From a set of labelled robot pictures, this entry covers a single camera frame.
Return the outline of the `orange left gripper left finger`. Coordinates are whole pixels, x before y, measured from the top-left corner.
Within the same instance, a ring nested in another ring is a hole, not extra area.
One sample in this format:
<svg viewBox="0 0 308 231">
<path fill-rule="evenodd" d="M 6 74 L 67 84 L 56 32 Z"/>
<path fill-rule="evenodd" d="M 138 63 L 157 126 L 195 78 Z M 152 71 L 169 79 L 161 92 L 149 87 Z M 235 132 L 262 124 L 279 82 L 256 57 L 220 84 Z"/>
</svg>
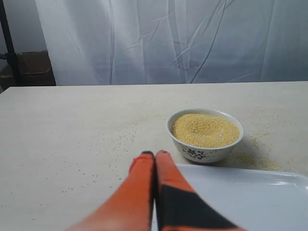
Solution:
<svg viewBox="0 0 308 231">
<path fill-rule="evenodd" d="M 154 205 L 154 154 L 134 158 L 127 178 L 96 211 L 69 231 L 150 231 Z"/>
</svg>

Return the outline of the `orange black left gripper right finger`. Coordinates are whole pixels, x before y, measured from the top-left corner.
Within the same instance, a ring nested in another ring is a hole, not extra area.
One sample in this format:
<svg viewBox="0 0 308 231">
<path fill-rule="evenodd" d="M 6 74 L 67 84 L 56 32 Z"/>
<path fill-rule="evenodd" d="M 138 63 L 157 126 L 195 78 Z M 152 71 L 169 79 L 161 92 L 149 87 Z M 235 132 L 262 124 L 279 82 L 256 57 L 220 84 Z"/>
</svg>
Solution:
<svg viewBox="0 0 308 231">
<path fill-rule="evenodd" d="M 158 194 L 156 213 L 160 231 L 243 231 L 209 206 L 187 182 L 170 153 L 155 157 Z"/>
</svg>

